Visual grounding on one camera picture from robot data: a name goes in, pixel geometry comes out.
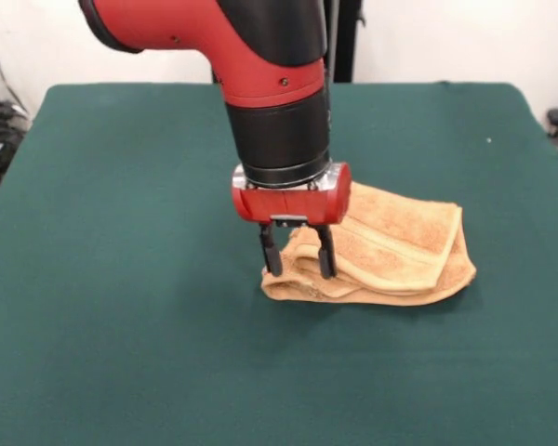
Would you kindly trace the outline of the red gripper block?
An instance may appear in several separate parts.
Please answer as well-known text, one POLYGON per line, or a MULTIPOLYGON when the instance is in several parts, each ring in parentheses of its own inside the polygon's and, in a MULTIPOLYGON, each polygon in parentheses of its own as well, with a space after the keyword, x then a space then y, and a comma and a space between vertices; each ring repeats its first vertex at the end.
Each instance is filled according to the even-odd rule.
POLYGON ((244 168, 232 174, 232 201, 238 216, 259 223, 259 240, 266 271, 283 274, 280 250, 273 238, 273 222, 298 221, 313 225, 320 241, 318 261, 321 275, 337 276, 334 242, 327 225, 341 222, 347 213, 352 189, 352 172, 346 163, 332 163, 314 180, 291 188, 268 189, 248 181, 244 168))

